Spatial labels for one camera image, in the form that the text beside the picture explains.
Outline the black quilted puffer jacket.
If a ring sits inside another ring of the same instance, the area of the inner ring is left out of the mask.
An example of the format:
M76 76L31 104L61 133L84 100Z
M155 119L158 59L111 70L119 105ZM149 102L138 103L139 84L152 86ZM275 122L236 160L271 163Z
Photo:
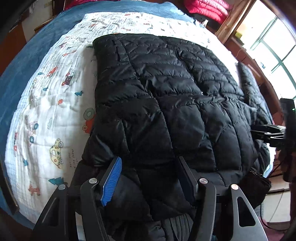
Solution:
M93 48L96 117L72 184L122 159L102 210L113 240L189 237L196 211L182 192L178 157L219 193L237 184L253 207L262 203L270 156L251 129L272 117L247 66L238 64L235 81L209 49L148 34L102 36Z

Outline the white patterned muslin blanket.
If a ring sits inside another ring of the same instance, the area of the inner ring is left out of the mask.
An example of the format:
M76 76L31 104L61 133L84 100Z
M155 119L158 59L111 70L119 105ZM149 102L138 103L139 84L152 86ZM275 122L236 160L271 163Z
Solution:
M30 75L11 121L4 163L20 213L31 222L56 186L71 181L81 160L95 117L92 42L115 33L191 41L210 49L238 79L235 57L200 24L136 12L83 14Z

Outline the wooden window desk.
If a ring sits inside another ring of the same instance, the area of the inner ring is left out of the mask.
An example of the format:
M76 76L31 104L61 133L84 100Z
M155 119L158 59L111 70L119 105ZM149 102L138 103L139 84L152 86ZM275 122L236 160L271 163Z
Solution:
M283 112L272 84L259 68L257 62L251 58L247 51L234 38L235 31L242 24L254 3L255 1L234 1L232 10L215 33L215 36L239 62L244 63L250 68L257 81L260 92L266 100L269 111L273 117L273 122L276 125L283 126L285 124Z

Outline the folded red quilt stack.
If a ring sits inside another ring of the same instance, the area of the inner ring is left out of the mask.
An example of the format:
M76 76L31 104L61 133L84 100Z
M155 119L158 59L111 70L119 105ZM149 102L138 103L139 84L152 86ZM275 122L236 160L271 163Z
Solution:
M233 7L223 0L184 0L184 6L189 13L203 15L219 24L226 20Z

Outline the blue bed cover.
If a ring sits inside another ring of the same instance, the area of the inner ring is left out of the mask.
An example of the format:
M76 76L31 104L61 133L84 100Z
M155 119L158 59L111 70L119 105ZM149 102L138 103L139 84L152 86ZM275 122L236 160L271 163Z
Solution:
M149 3L145 1L97 1L81 4L66 10L58 15L51 23L36 34L9 64L1 76L1 163L4 166L4 175L8 180L12 192L11 183L4 163L6 143L11 127L11 121L25 89L30 75L37 69L46 52L53 46L54 41L67 33L83 18L83 14L89 13L147 13L164 18L172 18L197 24L198 22L186 16L172 3ZM33 228L36 222L31 222L18 210L11 214L19 224Z

